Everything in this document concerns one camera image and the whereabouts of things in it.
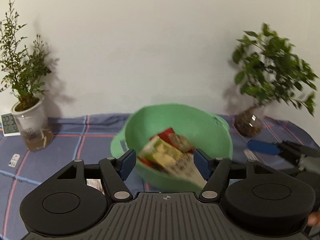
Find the person right hand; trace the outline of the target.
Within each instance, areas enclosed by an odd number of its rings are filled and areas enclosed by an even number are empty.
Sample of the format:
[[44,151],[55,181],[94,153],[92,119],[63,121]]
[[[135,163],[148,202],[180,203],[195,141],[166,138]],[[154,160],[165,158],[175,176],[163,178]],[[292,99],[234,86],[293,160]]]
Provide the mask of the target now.
[[308,218],[308,226],[319,226],[319,225],[320,225],[320,211],[311,213]]

